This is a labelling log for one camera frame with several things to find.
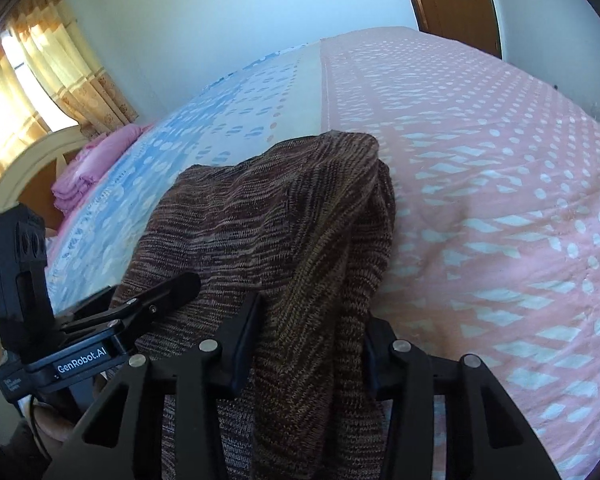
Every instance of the yellow curtain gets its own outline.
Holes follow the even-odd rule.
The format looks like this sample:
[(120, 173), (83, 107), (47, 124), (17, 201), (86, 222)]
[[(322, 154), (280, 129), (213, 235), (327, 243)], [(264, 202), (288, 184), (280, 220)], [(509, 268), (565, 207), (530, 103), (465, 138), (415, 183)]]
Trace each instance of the yellow curtain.
[(27, 98), (0, 42), (0, 177), (9, 163), (49, 127)]
[(58, 107), (87, 137), (138, 117), (85, 41), (65, 0), (21, 0), (7, 28), (27, 65)]

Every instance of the brown knit sweater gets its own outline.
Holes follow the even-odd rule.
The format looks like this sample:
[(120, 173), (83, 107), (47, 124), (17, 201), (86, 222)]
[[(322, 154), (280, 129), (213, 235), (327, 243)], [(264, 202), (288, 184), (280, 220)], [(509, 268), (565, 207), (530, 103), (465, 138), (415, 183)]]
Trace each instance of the brown knit sweater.
[[(153, 212), (114, 304), (183, 270), (195, 301), (138, 341), (182, 354), (267, 299), (250, 382), (218, 406), (232, 478), (376, 479), (383, 414), (362, 378), (369, 302), (389, 261), (395, 202), (378, 142), (329, 132), (281, 142), (237, 166), (192, 166)], [(166, 403), (163, 477), (173, 478)]]

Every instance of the blue bedsheet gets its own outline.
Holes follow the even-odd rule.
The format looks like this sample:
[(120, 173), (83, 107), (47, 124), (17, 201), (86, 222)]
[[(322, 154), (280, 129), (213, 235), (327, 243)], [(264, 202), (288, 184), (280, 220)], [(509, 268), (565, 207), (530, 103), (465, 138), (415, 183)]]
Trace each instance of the blue bedsheet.
[[(276, 130), (278, 117), (291, 113), (289, 94), (297, 95), (296, 87), (306, 86), (302, 78), (307, 70), (301, 65), (309, 59), (312, 67), (319, 67), (316, 56), (317, 45), (264, 57), (209, 86), (140, 137), (56, 242), (47, 269), (54, 311), (120, 281), (152, 210), (183, 170), (193, 164), (237, 164), (298, 136), (292, 128)], [(319, 89), (319, 71), (309, 72)], [(307, 100), (296, 100), (306, 108)], [(305, 135), (319, 133), (319, 94), (314, 101), (313, 110), (303, 109), (304, 117), (315, 118), (313, 131)]]

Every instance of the window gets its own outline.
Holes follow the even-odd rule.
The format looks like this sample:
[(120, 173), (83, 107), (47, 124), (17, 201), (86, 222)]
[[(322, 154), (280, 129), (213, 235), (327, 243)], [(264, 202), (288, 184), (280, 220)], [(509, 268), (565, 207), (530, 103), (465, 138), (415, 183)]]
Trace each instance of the window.
[(25, 64), (24, 53), (16, 39), (10, 34), (4, 33), (2, 35), (2, 46), (9, 63), (16, 72), (24, 93), (45, 120), (45, 123), (51, 128), (51, 131), (56, 132), (69, 126), (76, 126), (78, 123), (58, 108), (58, 105), (51, 100), (51, 97), (40, 86), (33, 72)]

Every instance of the white wall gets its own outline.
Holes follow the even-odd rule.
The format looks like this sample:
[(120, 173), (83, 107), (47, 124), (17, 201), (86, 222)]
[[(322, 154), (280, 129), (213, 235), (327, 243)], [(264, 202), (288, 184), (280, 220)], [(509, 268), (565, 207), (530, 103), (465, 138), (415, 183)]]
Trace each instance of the white wall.
[(351, 30), (417, 28), (410, 0), (68, 0), (143, 118), (276, 50)]
[(504, 60), (558, 85), (560, 92), (600, 120), (600, 18), (588, 1), (494, 3)]

